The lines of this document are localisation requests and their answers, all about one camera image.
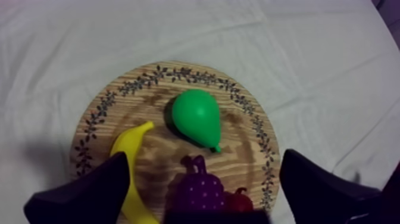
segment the decorative vine pattern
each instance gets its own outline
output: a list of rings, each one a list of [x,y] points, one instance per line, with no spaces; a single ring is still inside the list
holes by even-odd
[[[107,91],[104,97],[100,97],[101,103],[97,106],[97,111],[91,111],[89,119],[86,119],[86,128],[84,132],[86,133],[85,138],[79,140],[79,145],[75,146],[75,150],[78,151],[79,161],[76,163],[76,174],[78,176],[82,176],[87,174],[88,171],[92,169],[92,165],[90,165],[90,160],[92,160],[92,156],[89,154],[89,148],[86,144],[90,141],[90,139],[97,139],[96,135],[96,125],[104,123],[104,117],[107,116],[108,107],[111,107],[115,104],[115,96],[117,94],[115,92]]]
[[[274,161],[272,155],[275,155],[275,152],[272,152],[271,148],[268,146],[270,138],[268,138],[267,133],[265,133],[263,130],[264,122],[260,119],[258,115],[254,116],[251,121],[254,125],[253,130],[257,133],[257,138],[259,139],[258,144],[261,147],[260,151],[262,153],[265,153],[265,158],[267,159],[267,161],[265,162],[265,166],[262,167],[262,170],[265,172],[265,179],[262,182],[262,193],[264,195],[264,198],[261,200],[261,205],[264,206],[264,209],[269,210],[271,209],[270,203],[273,200],[271,198],[271,187],[274,185],[272,178],[275,178],[275,175],[272,174],[272,167],[270,167],[270,163]]]
[[[225,91],[230,94],[231,100],[242,106],[242,110],[245,114],[249,114],[252,117],[251,122],[254,125],[252,129],[255,131],[255,134],[259,139],[258,143],[261,147],[261,152],[265,153],[266,158],[265,166],[262,167],[263,171],[265,171],[265,179],[262,182],[264,197],[260,203],[264,209],[270,210],[270,203],[273,201],[271,198],[271,187],[274,185],[272,178],[275,178],[272,174],[270,163],[274,161],[272,155],[275,155],[275,152],[272,152],[271,148],[268,147],[270,139],[267,136],[267,133],[264,132],[263,121],[258,115],[254,115],[255,107],[251,104],[250,100],[240,94],[240,89],[236,87],[235,82],[232,82],[229,79],[216,78],[214,74],[208,74],[207,71],[203,73],[193,73],[192,69],[184,67],[178,70],[174,68],[172,71],[169,71],[167,67],[161,68],[160,66],[157,66],[156,70],[152,71],[152,74],[143,73],[141,76],[138,76],[136,80],[123,82],[123,86],[118,87],[118,91],[123,97],[125,97],[128,94],[135,94],[135,92],[144,87],[151,88],[151,86],[157,86],[159,81],[166,77],[169,77],[172,82],[185,80],[187,83],[201,83],[207,86],[218,85],[220,89],[225,89]],[[104,117],[107,116],[108,107],[115,104],[116,95],[117,93],[115,92],[107,91],[105,96],[101,97],[101,103],[96,107],[97,111],[92,111],[90,117],[86,119],[86,136],[81,139],[79,145],[75,147],[75,150],[79,152],[79,161],[76,164],[76,173],[78,176],[85,175],[92,169],[90,160],[93,158],[90,156],[89,148],[86,145],[91,139],[97,138],[95,133],[97,130],[96,125],[105,122]]]

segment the round wooden tray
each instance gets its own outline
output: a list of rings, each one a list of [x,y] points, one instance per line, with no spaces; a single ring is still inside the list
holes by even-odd
[[[221,153],[211,153],[186,141],[171,126],[173,99],[187,89],[203,89],[220,106]],[[71,148],[71,177],[89,173],[108,157],[122,131],[147,120],[137,157],[136,185],[146,206],[161,218],[186,155],[204,155],[207,170],[225,190],[248,189],[256,208],[270,211],[279,188],[279,151],[273,128],[254,97],[215,69],[177,61],[148,64],[112,81],[91,102],[76,129]]]

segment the red fruit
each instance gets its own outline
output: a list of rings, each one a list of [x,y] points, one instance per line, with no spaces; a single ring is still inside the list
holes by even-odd
[[[246,188],[238,188],[234,194],[225,197],[226,210],[235,212],[253,211],[253,202],[249,197],[242,194]]]

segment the white cloth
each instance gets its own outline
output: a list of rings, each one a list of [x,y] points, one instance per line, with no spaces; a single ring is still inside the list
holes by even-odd
[[[400,158],[399,59],[369,0],[3,0],[1,223],[27,223],[27,199],[68,181],[70,144],[93,97],[161,60],[243,84],[281,155],[295,148],[382,188]],[[282,190],[272,219],[294,222]]]

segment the green pear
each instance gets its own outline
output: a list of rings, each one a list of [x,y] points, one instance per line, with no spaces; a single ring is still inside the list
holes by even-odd
[[[215,148],[221,140],[220,109],[208,92],[190,89],[180,94],[172,106],[172,119],[178,130],[198,144]]]

